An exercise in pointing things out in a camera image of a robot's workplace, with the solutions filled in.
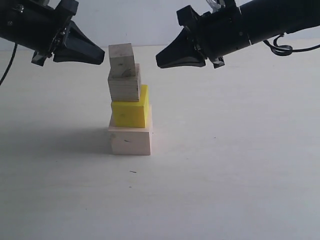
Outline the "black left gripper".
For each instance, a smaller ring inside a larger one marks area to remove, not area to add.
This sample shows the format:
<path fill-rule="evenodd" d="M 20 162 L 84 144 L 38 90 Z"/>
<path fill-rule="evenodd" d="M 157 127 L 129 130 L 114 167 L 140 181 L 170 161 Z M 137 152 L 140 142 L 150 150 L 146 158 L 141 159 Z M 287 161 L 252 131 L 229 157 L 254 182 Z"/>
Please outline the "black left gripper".
<path fill-rule="evenodd" d="M 0 37 L 33 50 L 31 62 L 38 66 L 52 55 L 56 63 L 101 65 L 105 51 L 71 20 L 78 6 L 76 0 L 61 0 L 55 8 L 48 0 L 2 0 Z"/>

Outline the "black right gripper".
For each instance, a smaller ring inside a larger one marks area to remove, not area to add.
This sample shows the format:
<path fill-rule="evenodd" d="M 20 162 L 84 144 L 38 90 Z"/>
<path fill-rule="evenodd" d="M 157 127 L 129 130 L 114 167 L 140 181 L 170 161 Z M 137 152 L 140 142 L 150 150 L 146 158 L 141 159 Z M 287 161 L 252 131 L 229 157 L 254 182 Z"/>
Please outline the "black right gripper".
<path fill-rule="evenodd" d="M 241 10 L 236 5 L 226 5 L 202 15 L 187 5 L 176 14 L 183 29 L 155 56 L 156 64 L 161 69 L 202 68 L 206 66 L 206 60 L 217 69 L 225 65 L 225 55 L 251 44 Z"/>

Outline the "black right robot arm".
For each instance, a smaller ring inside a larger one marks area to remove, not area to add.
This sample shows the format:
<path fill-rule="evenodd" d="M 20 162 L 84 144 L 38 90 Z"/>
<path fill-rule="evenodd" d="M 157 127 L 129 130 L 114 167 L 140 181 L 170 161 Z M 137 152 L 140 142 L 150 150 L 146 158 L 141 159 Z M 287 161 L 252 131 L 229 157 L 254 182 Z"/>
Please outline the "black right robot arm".
<path fill-rule="evenodd" d="M 211 11 L 198 14 L 190 5 L 178 10 L 182 31 L 156 55 L 161 69 L 224 66 L 224 56 L 263 42 L 277 56 L 316 50 L 279 45 L 279 38 L 320 25 L 318 0 L 252 0 L 237 6 L 234 0 L 209 0 Z"/>

